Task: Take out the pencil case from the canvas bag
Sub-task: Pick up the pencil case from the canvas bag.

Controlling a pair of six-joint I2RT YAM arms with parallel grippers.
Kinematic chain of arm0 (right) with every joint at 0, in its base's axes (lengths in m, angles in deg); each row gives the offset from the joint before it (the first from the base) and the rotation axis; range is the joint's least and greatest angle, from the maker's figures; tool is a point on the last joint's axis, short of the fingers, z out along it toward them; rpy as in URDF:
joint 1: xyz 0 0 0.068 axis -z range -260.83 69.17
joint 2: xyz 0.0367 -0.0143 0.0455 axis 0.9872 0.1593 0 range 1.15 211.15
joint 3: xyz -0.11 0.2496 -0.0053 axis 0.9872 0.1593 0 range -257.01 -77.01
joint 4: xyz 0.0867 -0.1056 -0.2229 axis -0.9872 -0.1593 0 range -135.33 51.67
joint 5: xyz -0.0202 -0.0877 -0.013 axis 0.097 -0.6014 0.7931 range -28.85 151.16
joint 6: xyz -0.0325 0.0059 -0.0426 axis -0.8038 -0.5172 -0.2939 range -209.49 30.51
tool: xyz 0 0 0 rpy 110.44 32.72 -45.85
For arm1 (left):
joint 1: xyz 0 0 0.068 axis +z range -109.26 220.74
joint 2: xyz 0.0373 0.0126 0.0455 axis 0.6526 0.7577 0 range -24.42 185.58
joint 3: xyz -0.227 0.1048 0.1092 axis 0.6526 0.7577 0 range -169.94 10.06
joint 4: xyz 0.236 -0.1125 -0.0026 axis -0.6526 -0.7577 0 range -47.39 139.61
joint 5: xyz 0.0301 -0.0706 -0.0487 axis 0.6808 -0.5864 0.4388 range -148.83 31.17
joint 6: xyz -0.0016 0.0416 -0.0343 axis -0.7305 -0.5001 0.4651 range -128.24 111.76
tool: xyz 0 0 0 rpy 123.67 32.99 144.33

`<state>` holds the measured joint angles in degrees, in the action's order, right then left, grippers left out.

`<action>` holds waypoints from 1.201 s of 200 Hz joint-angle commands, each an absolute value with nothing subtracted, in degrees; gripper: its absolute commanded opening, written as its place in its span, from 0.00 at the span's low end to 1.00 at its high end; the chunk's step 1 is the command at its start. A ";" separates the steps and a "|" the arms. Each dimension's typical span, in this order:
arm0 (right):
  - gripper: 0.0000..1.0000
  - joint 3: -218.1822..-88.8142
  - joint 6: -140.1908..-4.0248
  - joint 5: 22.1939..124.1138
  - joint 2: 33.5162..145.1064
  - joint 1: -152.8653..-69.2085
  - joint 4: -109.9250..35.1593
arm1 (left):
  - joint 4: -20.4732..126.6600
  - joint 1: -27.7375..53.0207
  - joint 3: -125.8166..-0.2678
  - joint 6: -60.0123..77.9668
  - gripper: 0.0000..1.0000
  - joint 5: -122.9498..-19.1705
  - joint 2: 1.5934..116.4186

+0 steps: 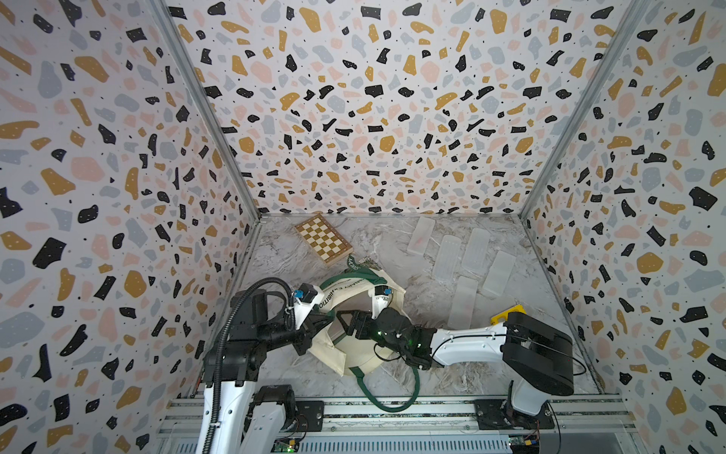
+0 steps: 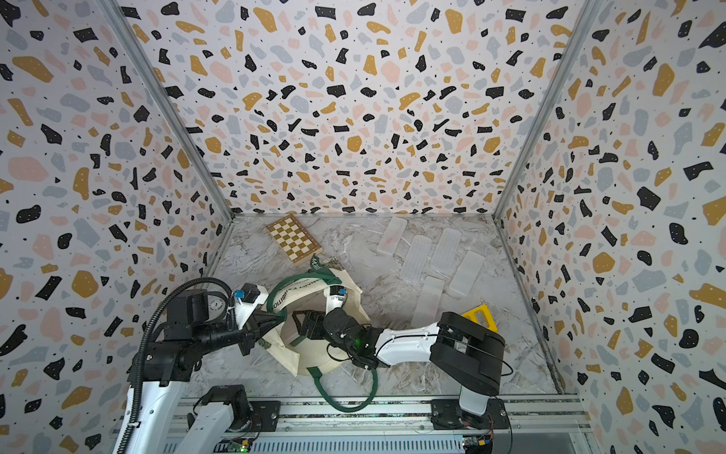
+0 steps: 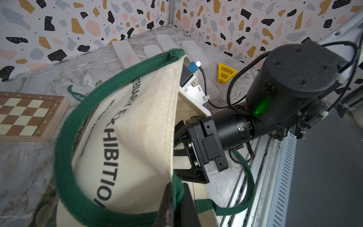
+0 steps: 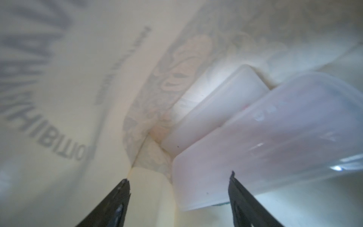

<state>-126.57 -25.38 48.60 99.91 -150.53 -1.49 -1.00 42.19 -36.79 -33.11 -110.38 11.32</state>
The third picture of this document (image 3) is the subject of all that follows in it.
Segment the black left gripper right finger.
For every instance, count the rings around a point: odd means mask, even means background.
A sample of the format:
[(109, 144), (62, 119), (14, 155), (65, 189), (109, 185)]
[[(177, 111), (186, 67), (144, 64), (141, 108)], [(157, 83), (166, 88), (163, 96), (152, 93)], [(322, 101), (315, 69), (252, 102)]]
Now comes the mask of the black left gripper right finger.
[(201, 227), (195, 210), (194, 200), (187, 183), (183, 183), (184, 197), (181, 201), (181, 227)]

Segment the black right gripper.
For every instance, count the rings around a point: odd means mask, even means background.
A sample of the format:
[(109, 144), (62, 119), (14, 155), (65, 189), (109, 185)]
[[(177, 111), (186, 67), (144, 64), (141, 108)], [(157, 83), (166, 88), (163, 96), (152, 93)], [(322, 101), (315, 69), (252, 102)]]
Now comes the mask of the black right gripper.
[(250, 114), (237, 107), (213, 116), (195, 116), (175, 127), (174, 156), (187, 157), (190, 169), (175, 169), (183, 181), (209, 183), (205, 165), (214, 161), (219, 172), (228, 169), (225, 151), (247, 146), (250, 158), (254, 153), (250, 141), (254, 138), (254, 122)]

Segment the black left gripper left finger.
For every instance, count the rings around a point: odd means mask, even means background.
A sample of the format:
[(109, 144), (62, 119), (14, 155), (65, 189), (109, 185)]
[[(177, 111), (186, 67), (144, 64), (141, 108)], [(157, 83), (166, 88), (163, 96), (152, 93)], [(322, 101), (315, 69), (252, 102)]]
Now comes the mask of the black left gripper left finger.
[(172, 183), (168, 183), (165, 187), (163, 197), (160, 203), (157, 217), (153, 223), (153, 227), (173, 227), (174, 226), (174, 208), (172, 197)]

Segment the cream canvas tote bag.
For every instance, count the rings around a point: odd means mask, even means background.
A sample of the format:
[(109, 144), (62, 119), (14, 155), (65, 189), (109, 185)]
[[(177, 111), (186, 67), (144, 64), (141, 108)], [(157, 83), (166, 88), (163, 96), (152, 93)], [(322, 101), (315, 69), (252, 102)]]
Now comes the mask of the cream canvas tote bag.
[[(181, 227), (185, 181), (173, 169), (173, 148), (182, 67), (190, 59), (172, 49), (118, 73), (92, 91), (66, 119), (55, 146), (54, 180), (59, 227), (152, 227), (168, 183), (174, 226)], [(249, 193), (222, 208), (205, 186), (188, 184), (202, 227), (216, 216), (248, 209)]]

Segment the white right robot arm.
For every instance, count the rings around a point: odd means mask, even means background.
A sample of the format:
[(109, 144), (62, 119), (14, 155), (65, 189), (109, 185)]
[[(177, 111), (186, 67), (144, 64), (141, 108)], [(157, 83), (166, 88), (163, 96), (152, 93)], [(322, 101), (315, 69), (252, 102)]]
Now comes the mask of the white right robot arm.
[(263, 61), (247, 94), (212, 116), (195, 116), (175, 127), (175, 156), (188, 157), (191, 168), (177, 169), (183, 181), (208, 183), (205, 165), (214, 161), (218, 171), (228, 168), (225, 151), (246, 146), (263, 135), (283, 140), (291, 128), (301, 139), (304, 130), (324, 119), (331, 107), (324, 97), (350, 84), (363, 60), (363, 12), (360, 10), (324, 39), (277, 47), (256, 58)]

